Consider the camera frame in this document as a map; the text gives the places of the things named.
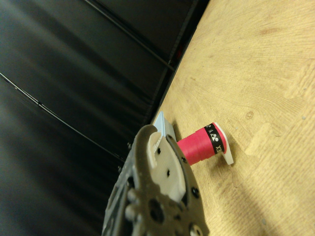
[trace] wooden table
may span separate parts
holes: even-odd
[[[218,122],[235,164],[192,168],[210,235],[315,235],[315,1],[211,0],[161,106]]]

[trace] black label band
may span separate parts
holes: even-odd
[[[223,146],[221,136],[220,136],[219,132],[217,131],[216,127],[214,126],[214,124],[211,123],[211,124],[207,125],[205,127],[205,130],[206,130],[206,132],[209,136],[209,139],[212,143],[215,154],[220,153],[220,152],[224,152],[224,146]]]

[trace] black panel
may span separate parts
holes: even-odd
[[[0,235],[100,234],[120,163],[3,78],[0,153]]]
[[[148,122],[165,66],[84,1],[57,2],[1,1],[0,70],[126,157],[127,142]]]
[[[99,0],[170,59],[194,0]]]

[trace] wood grain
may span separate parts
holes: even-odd
[[[192,168],[210,235],[315,235],[315,1],[211,0],[161,106],[218,122],[235,164]]]

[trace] spool of tape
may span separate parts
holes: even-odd
[[[220,152],[223,153],[229,165],[233,163],[226,135],[217,123],[211,123],[197,130],[177,144],[190,165],[208,159]]]

